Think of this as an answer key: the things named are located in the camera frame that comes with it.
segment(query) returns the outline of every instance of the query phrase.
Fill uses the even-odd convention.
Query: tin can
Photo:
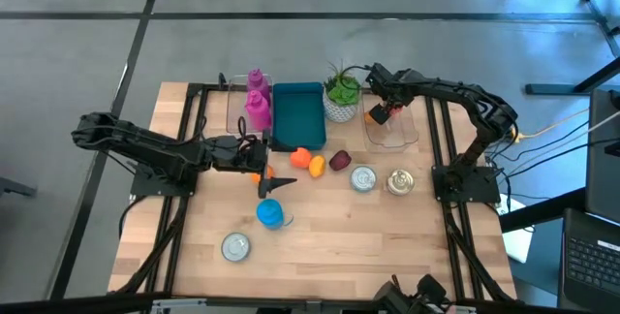
[[[231,262],[241,262],[250,253],[250,239],[241,233],[230,233],[222,241],[222,256]]]
[[[406,195],[411,192],[414,185],[414,178],[404,170],[394,170],[387,178],[387,188],[393,195]]]
[[[360,193],[370,192],[376,182],[377,175],[368,167],[356,167],[351,173],[351,186]]]

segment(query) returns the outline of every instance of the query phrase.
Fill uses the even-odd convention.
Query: blue plastic cup
[[[291,217],[289,222],[284,222],[284,211],[282,210],[282,206],[273,199],[263,200],[257,206],[256,214],[259,217],[259,221],[261,221],[265,227],[273,231],[286,227],[293,222],[293,217]]]

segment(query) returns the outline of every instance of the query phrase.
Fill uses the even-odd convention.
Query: wooden tabletop
[[[150,124],[152,131],[176,137],[187,85],[162,83]],[[435,106],[447,163],[441,112],[439,105]],[[226,134],[226,109],[227,94],[210,92],[207,137]],[[446,233],[430,175],[434,163],[424,99],[417,98],[410,109],[418,141],[403,153],[367,152],[359,115],[344,124],[326,122],[327,143],[320,153],[329,160],[337,150],[347,150],[353,162],[342,172],[327,168],[324,176],[312,178],[308,171],[291,167],[286,153],[271,153],[269,165],[277,176],[298,179],[270,195],[282,204],[285,213],[294,216],[293,223],[279,231],[270,231],[257,220],[260,200],[249,175],[214,170],[201,173],[196,195],[190,200],[173,294],[372,299],[392,274],[397,274],[403,290],[412,294],[423,275],[430,273],[452,298]],[[456,146],[462,152],[476,132],[465,109],[456,104],[449,104],[449,109]],[[373,168],[378,175],[378,183],[369,193],[350,188],[349,175],[359,165]],[[415,188],[407,196],[393,196],[386,187],[388,174],[394,169],[405,169],[415,179]],[[110,290],[124,285],[150,252],[162,201],[162,197],[148,198],[127,215]],[[502,289],[515,297],[497,215],[484,204],[468,206],[478,256]],[[250,238],[252,250],[242,263],[228,262],[221,254],[222,240],[231,232]],[[466,295],[471,297],[469,271],[462,254],[460,261]],[[165,273],[167,263],[165,255],[159,274]],[[163,276],[159,276],[156,289],[162,288]]]

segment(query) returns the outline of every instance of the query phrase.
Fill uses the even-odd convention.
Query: blue container
[[[320,82],[273,85],[273,137],[291,147],[323,148],[327,136]]]
[[[256,215],[259,217],[259,221],[268,229],[277,230],[284,226],[282,206],[273,199],[263,200],[256,208]]]

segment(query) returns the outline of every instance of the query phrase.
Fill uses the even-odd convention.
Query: concrete floor
[[[144,2],[0,0],[0,14],[141,12]],[[618,0],[595,2],[620,23]],[[154,11],[589,13],[579,0],[156,0]],[[0,175],[39,189],[34,199],[0,200],[2,302],[46,296],[92,158],[72,145],[69,133],[79,115],[109,108],[137,27],[133,19],[0,20]],[[533,133],[587,107],[588,100],[525,96],[525,83],[576,83],[612,58],[600,28],[581,21],[151,20],[121,116],[147,126],[164,80],[215,82],[219,72],[231,76],[256,66],[276,81],[322,80],[327,61],[343,59],[478,83],[513,105],[521,131]],[[586,117],[524,142],[509,155],[555,139]],[[576,151],[516,177],[512,190],[551,197],[570,191],[583,185],[584,164],[585,151]],[[130,185],[130,176],[106,165],[67,296],[105,292]],[[528,301],[553,304],[531,286],[519,282],[517,290]]]

